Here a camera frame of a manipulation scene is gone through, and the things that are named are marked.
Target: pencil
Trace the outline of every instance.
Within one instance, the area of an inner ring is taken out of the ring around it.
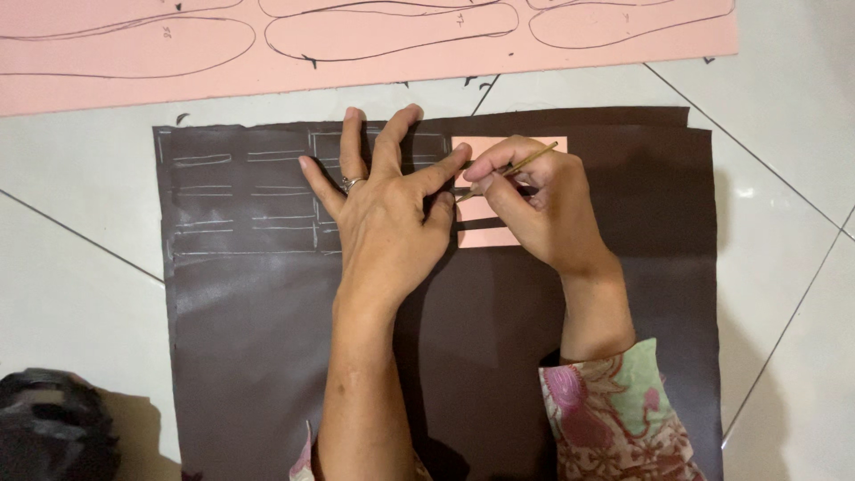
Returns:
[[[528,163],[533,161],[535,158],[542,156],[543,154],[547,153],[548,151],[551,151],[552,149],[554,149],[557,146],[558,146],[557,142],[552,142],[551,144],[547,145],[543,149],[540,149],[539,151],[533,153],[532,155],[524,158],[517,165],[514,165],[510,169],[507,169],[506,171],[502,172],[502,176],[503,177],[510,177],[510,176],[516,174],[517,172],[520,171],[520,169],[525,167]],[[460,199],[457,200],[457,203],[460,204],[464,200],[469,199],[474,195],[475,195],[475,192],[473,192],[472,189],[470,188],[469,192],[466,195],[462,196]]]

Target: sleeve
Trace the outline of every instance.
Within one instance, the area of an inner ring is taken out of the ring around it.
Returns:
[[[655,339],[539,375],[559,479],[705,481],[665,395]]]
[[[303,451],[300,452],[297,462],[294,463],[294,466],[291,466],[291,471],[288,472],[288,481],[315,481],[315,474],[312,472],[312,426],[309,424],[309,421],[306,421],[306,430],[308,431],[306,443],[303,446]],[[433,481],[428,470],[422,464],[422,460],[419,459],[416,453],[413,453],[413,456],[416,458],[416,475],[414,480]]]

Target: tile grout line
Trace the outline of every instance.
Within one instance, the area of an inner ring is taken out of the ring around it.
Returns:
[[[843,221],[843,227],[840,228],[840,232],[842,232],[844,235],[851,237],[852,240],[855,241],[855,231],[853,231],[851,233],[846,232],[846,225],[849,223],[849,220],[852,219],[853,213],[855,213],[855,205],[852,207],[852,210],[849,211],[849,215],[846,216],[846,220]]]
[[[831,250],[834,249],[834,244],[837,243],[837,240],[840,238],[841,233],[842,233],[842,230],[838,231],[837,235],[834,237],[834,240],[831,241],[831,246],[828,248],[828,251],[825,253],[825,257],[823,257],[823,261],[821,263],[819,263],[819,268],[817,269],[817,272],[814,273],[813,277],[811,278],[811,282],[807,285],[807,289],[805,289],[805,293],[802,294],[801,299],[799,299],[799,303],[796,304],[796,308],[793,310],[793,314],[790,316],[789,320],[787,320],[787,324],[784,326],[784,329],[781,331],[781,335],[778,336],[778,340],[775,342],[775,345],[772,347],[772,351],[769,353],[769,357],[767,357],[766,361],[763,363],[763,367],[760,368],[760,372],[757,374],[757,377],[754,378],[754,382],[752,383],[751,388],[748,389],[748,392],[746,393],[745,398],[742,399],[742,403],[740,404],[739,409],[736,410],[736,414],[734,414],[733,420],[730,421],[730,425],[728,426],[727,430],[724,431],[724,434],[722,435],[722,449],[724,449],[725,446],[727,446],[728,437],[730,436],[730,431],[733,430],[734,426],[736,425],[736,421],[739,420],[739,417],[740,417],[740,414],[742,413],[742,410],[745,408],[746,404],[748,403],[748,398],[751,397],[752,392],[754,392],[754,388],[757,387],[757,384],[760,381],[760,377],[762,377],[763,373],[766,371],[766,366],[769,365],[769,362],[772,360],[772,356],[775,355],[775,350],[778,348],[778,345],[781,344],[781,339],[784,338],[784,335],[787,333],[787,329],[790,327],[790,324],[793,323],[793,320],[796,318],[796,314],[799,313],[799,308],[801,308],[802,302],[805,301],[805,297],[807,297],[807,294],[811,291],[811,287],[813,286],[813,282],[819,276],[819,272],[821,270],[823,270],[823,266],[825,265],[825,261],[828,260],[828,256],[829,256],[829,254],[831,254]]]
[[[502,76],[502,75],[501,75],[501,74],[496,74],[496,76],[495,76],[495,77],[493,77],[493,79],[492,79],[492,83],[490,84],[490,86],[489,86],[489,87],[487,87],[487,88],[486,88],[486,92],[484,92],[484,97],[481,97],[481,100],[480,100],[480,101],[478,102],[478,104],[475,106],[475,110],[472,110],[472,115],[470,115],[470,117],[471,117],[471,116],[475,116],[475,112],[477,112],[477,111],[478,111],[478,109],[481,107],[481,104],[483,104],[483,103],[484,103],[484,99],[486,98],[486,96],[487,96],[487,95],[490,93],[490,91],[492,90],[492,86],[496,85],[496,80],[498,80],[498,78],[499,78],[500,76]]]
[[[721,125],[721,124],[719,124],[718,122],[716,122],[715,120],[713,120],[713,118],[712,118],[712,117],[710,117],[706,112],[704,112],[700,107],[698,107],[698,106],[697,106],[693,101],[689,100],[689,97],[686,97],[686,95],[684,95],[684,94],[683,94],[683,92],[680,92],[679,90],[677,90],[677,88],[676,88],[675,86],[671,85],[671,83],[670,83],[670,82],[668,82],[668,81],[667,81],[667,80],[666,80],[662,75],[660,75],[660,74],[659,74],[659,72],[657,72],[656,70],[654,70],[654,69],[653,69],[653,67],[651,67],[650,65],[647,65],[646,63],[644,63],[643,65],[644,65],[645,67],[647,67],[647,69],[649,69],[651,72],[653,72],[653,74],[654,74],[654,75],[656,75],[656,76],[657,76],[661,81],[665,82],[665,85],[667,85],[667,86],[671,87],[671,90],[673,90],[674,92],[677,92],[677,94],[678,94],[678,95],[680,95],[680,97],[683,97],[683,99],[684,99],[684,100],[686,100],[688,103],[690,103],[690,105],[692,105],[692,107],[694,107],[698,112],[700,112],[700,113],[701,113],[701,115],[703,115],[704,117],[706,117],[707,119],[709,119],[709,121],[710,121],[710,122],[712,122],[716,127],[720,128],[720,129],[722,130],[722,132],[724,132],[728,137],[730,137],[734,142],[736,142],[736,144],[737,144],[737,145],[739,145],[740,147],[742,147],[743,149],[745,149],[745,151],[746,151],[746,152],[748,152],[749,154],[751,154],[751,156],[752,156],[752,157],[754,157],[758,162],[760,162],[760,163],[761,163],[761,164],[762,164],[766,169],[768,169],[768,170],[769,170],[769,172],[771,172],[775,177],[777,177],[778,179],[780,179],[780,180],[781,180],[781,182],[783,182],[783,183],[784,183],[784,185],[786,185],[787,187],[790,187],[790,189],[792,189],[792,190],[793,190],[793,192],[795,192],[795,193],[796,193],[796,195],[798,195],[798,196],[799,196],[800,198],[802,198],[805,202],[807,202],[809,206],[811,206],[811,207],[813,207],[813,208],[814,208],[814,210],[816,210],[817,212],[819,212],[819,214],[820,214],[821,216],[825,217],[825,219],[826,219],[826,220],[828,220],[828,221],[829,221],[832,225],[834,225],[836,228],[838,228],[838,229],[843,229],[841,226],[839,226],[839,225],[837,225],[836,223],[834,223],[834,221],[833,221],[833,220],[831,220],[831,218],[830,218],[830,217],[826,216],[826,215],[825,215],[825,212],[820,211],[820,210],[819,210],[819,208],[818,208],[818,207],[816,207],[816,206],[813,204],[813,202],[810,202],[810,201],[809,201],[809,200],[808,200],[808,199],[807,199],[807,198],[806,198],[806,197],[805,197],[801,192],[799,192],[795,187],[793,187],[793,185],[792,185],[792,184],[790,184],[786,179],[784,179],[783,177],[781,177],[781,174],[778,174],[777,172],[775,172],[775,170],[774,170],[774,169],[772,169],[772,168],[771,168],[771,167],[770,167],[766,162],[764,162],[760,157],[758,157],[758,155],[757,155],[757,154],[755,154],[751,149],[749,149],[748,147],[746,147],[746,145],[745,145],[745,144],[743,144],[743,143],[742,143],[742,142],[740,142],[738,139],[736,139],[736,137],[734,137],[734,135],[733,135],[733,134],[731,134],[731,133],[730,133],[726,128],[722,127],[722,125]]]
[[[24,202],[23,200],[18,199],[17,197],[15,197],[14,195],[12,195],[11,193],[8,193],[8,192],[6,192],[6,191],[4,191],[4,190],[2,190],[2,189],[0,189],[0,193],[1,193],[1,194],[3,194],[3,195],[5,195],[6,197],[8,197],[8,198],[12,199],[13,201],[17,202],[18,204],[23,205],[24,207],[26,207],[26,208],[27,208],[27,209],[29,209],[30,211],[33,211],[33,212],[35,212],[35,213],[39,214],[41,217],[44,217],[45,219],[48,219],[49,221],[51,221],[51,222],[55,223],[56,225],[58,225],[58,226],[62,227],[63,229],[66,229],[68,232],[70,232],[70,233],[72,233],[72,234],[74,234],[74,235],[76,235],[76,236],[80,237],[80,238],[81,238],[81,239],[83,239],[84,241],[89,242],[90,244],[92,244],[93,246],[95,246],[95,247],[97,247],[97,248],[101,249],[102,251],[106,252],[107,254],[109,254],[109,255],[111,255],[111,256],[113,256],[113,257],[115,257],[115,258],[119,259],[121,262],[124,262],[125,264],[128,264],[128,265],[130,265],[131,267],[133,267],[134,269],[136,269],[136,270],[138,270],[138,271],[142,272],[143,274],[146,274],[148,277],[151,277],[152,279],[154,279],[155,281],[157,281],[158,283],[160,283],[160,284],[162,284],[162,285],[163,285],[163,279],[161,279],[161,278],[159,278],[159,277],[155,276],[154,274],[151,274],[149,271],[147,271],[147,270],[143,269],[142,267],[139,267],[138,265],[136,265],[136,264],[134,264],[133,262],[131,262],[131,261],[127,260],[126,258],[123,258],[123,257],[122,257],[122,256],[120,256],[119,254],[117,254],[117,253],[115,253],[115,252],[113,252],[113,251],[110,251],[107,247],[104,247],[104,246],[102,246],[101,244],[98,244],[97,242],[95,242],[94,240],[92,240],[92,239],[90,239],[90,238],[86,237],[85,235],[81,234],[80,232],[77,232],[76,230],[71,229],[69,226],[65,225],[64,223],[61,223],[61,222],[57,221],[55,218],[53,218],[53,217],[51,217],[51,216],[49,216],[49,215],[45,214],[44,212],[40,211],[39,209],[36,209],[36,208],[35,208],[35,207],[33,207],[32,205],[29,205],[28,203]]]

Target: black bag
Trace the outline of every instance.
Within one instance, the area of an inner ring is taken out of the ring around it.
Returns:
[[[95,389],[30,368],[0,381],[0,481],[110,481],[119,468],[113,419]]]

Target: left hand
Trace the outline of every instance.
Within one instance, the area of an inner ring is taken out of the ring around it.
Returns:
[[[345,196],[310,158],[299,159],[306,180],[339,225],[342,276],[333,318],[343,306],[370,318],[394,318],[404,298],[428,276],[448,247],[454,197],[443,192],[425,216],[422,202],[436,193],[472,155],[461,145],[448,157],[410,175],[401,174],[400,143],[422,118],[415,104],[399,110],[374,142],[371,173],[360,155],[363,113],[350,107],[341,133],[339,163],[349,179]]]

